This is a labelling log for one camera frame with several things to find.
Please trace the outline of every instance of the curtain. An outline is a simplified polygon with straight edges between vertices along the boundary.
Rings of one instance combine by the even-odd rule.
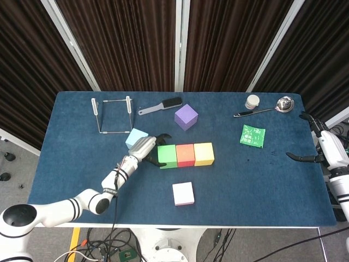
[[[40,0],[1,0],[0,36],[0,128],[40,149],[56,94],[91,89]]]
[[[327,121],[349,106],[349,1],[307,0],[254,92],[293,92]]]
[[[174,90],[176,0],[57,4],[101,90]]]
[[[244,92],[293,0],[191,0],[185,91]]]

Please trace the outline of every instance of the blue tablecloth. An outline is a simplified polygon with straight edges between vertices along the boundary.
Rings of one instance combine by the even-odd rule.
[[[86,188],[101,191],[101,181],[128,153],[128,134],[99,134],[91,98],[133,99],[134,110],[181,96],[198,112],[186,132],[175,122],[179,108],[139,116],[134,127],[150,135],[169,133],[168,144],[212,142],[212,166],[159,169],[141,163],[119,191],[117,223],[154,225],[225,225],[302,227],[335,224],[319,164],[295,162],[285,155],[316,154],[307,121],[298,115],[298,94],[256,93],[259,108],[269,108],[285,95],[295,101],[287,114],[276,111],[248,117],[248,93],[61,92],[58,94],[41,150],[30,204],[74,197]],[[129,130],[124,102],[99,106],[102,129]],[[243,124],[265,128],[264,147],[239,143]],[[195,203],[175,206],[172,184],[192,182]],[[114,201],[97,216],[84,211],[77,222],[112,223]]]

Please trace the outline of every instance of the purple cube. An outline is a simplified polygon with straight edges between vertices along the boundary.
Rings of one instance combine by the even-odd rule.
[[[198,113],[188,104],[174,113],[174,121],[179,124],[184,131],[188,130],[196,123],[197,117]]]

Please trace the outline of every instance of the metal spoon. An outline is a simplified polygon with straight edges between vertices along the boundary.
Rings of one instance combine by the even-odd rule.
[[[293,109],[293,107],[294,107],[294,101],[291,97],[281,97],[274,108],[241,112],[234,115],[234,117],[249,116],[249,115],[254,115],[256,113],[272,111],[272,110],[276,110],[281,113],[287,113],[287,112],[290,112]]]

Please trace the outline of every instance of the light blue cube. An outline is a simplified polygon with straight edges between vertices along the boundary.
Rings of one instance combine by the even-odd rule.
[[[145,138],[148,136],[146,132],[140,131],[136,128],[133,128],[129,137],[126,139],[127,148],[130,149],[138,141],[139,138]]]

